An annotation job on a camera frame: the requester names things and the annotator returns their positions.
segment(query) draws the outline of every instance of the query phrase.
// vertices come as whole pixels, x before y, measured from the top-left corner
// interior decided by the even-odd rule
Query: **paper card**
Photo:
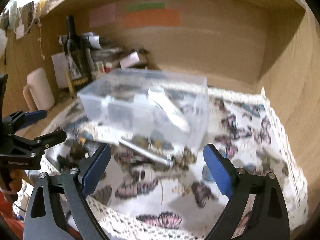
[[[140,28],[145,26],[179,26],[179,10],[155,9],[124,14],[124,27]]]
[[[120,66],[122,69],[143,63],[147,63],[146,57],[136,51],[120,60]]]
[[[164,9],[164,3],[162,2],[150,2],[150,3],[136,3],[128,6],[127,12]]]
[[[114,22],[116,22],[116,3],[110,3],[90,11],[90,28]]]
[[[68,87],[68,81],[65,75],[66,70],[69,71],[69,64],[66,59],[66,55],[64,52],[58,53],[51,56],[54,73],[56,75],[56,81],[58,84],[58,88],[63,89]]]
[[[24,35],[24,24],[19,25],[16,30],[16,38],[21,39]]]

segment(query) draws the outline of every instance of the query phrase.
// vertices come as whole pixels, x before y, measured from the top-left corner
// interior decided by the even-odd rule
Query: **pink paper note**
[[[90,11],[90,28],[114,22],[116,22],[116,3],[110,3]]]

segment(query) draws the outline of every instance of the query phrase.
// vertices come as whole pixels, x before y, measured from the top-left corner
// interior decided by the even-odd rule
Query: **lace trim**
[[[213,103],[214,98],[217,97],[231,102],[242,102],[255,105],[263,104],[265,106],[271,127],[280,146],[280,154],[283,156],[288,165],[289,183],[294,192],[294,196],[292,198],[286,199],[286,203],[290,202],[292,204],[292,206],[288,209],[290,229],[293,230],[297,226],[304,224],[307,221],[309,209],[307,180],[303,175],[302,169],[297,166],[294,160],[284,127],[279,118],[276,116],[275,111],[270,106],[270,101],[266,98],[264,89],[262,89],[260,95],[249,95],[217,88],[209,88],[208,94],[210,103]],[[43,131],[43,134],[54,130],[58,126],[58,122],[63,117],[64,113],[67,112],[75,103],[76,102],[58,114],[52,123]],[[41,160],[41,171],[46,171],[50,175],[59,174],[59,172],[44,156]],[[196,240],[205,238],[205,236],[195,236],[192,233],[183,230],[165,229],[150,226],[146,223],[136,220],[133,217],[119,214],[117,211],[108,208],[90,196],[87,198],[87,202],[100,225],[112,236],[119,237],[121,239]]]

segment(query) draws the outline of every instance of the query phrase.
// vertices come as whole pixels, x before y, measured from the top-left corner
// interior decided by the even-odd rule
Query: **blue gripper pad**
[[[93,194],[110,159],[111,147],[106,145],[82,178],[82,195],[84,198]]]
[[[47,111],[39,110],[31,113],[25,113],[23,117],[24,124],[19,127],[20,129],[26,128],[32,124],[37,123],[38,121],[47,117]]]
[[[231,199],[233,196],[232,179],[209,145],[204,147],[203,158],[221,194]]]

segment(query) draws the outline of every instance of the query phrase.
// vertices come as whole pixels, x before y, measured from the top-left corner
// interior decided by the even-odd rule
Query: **metal rod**
[[[171,155],[168,155],[167,158],[161,157],[161,156],[153,154],[153,153],[151,153],[151,152],[149,152],[149,151],[125,140],[125,139],[120,139],[119,145],[125,146],[125,147],[133,150],[134,152],[139,153],[142,156],[144,156],[150,160],[153,160],[154,162],[161,163],[161,164],[169,166],[169,167],[173,167],[173,165],[174,165],[174,160],[172,159]]]

